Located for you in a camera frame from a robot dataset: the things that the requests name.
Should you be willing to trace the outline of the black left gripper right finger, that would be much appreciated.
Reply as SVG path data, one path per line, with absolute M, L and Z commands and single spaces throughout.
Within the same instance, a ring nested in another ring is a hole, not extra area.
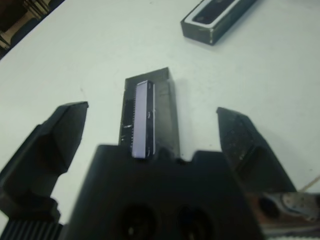
M 219 107 L 222 153 L 247 192 L 296 192 L 296 188 L 268 142 L 251 119 Z

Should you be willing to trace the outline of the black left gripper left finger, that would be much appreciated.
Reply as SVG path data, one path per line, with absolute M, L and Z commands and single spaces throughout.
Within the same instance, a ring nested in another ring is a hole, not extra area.
M 88 102 L 59 106 L 38 124 L 0 172 L 0 210 L 10 219 L 57 221 L 51 197 L 81 143 Z

